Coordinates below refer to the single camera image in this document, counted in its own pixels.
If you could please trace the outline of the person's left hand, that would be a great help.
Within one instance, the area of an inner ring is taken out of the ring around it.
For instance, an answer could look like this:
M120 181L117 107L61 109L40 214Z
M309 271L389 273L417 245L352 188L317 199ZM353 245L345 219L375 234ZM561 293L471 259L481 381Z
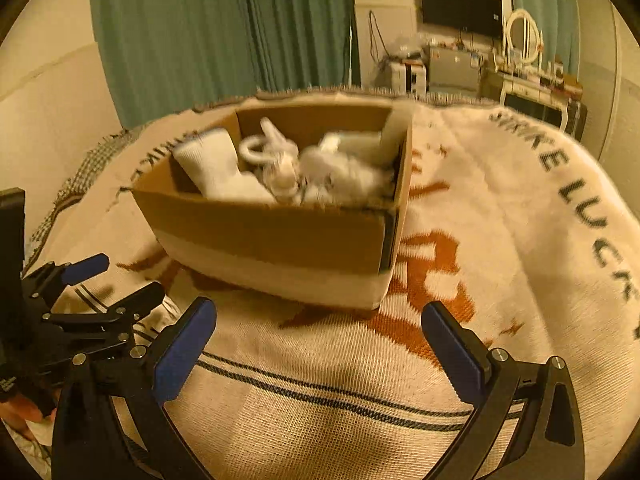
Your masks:
M56 410L48 416L44 416L36 404L17 394L12 399L1 403L1 419L19 434L32 439L32 433L27 426L27 422L43 422L44 420L54 421Z

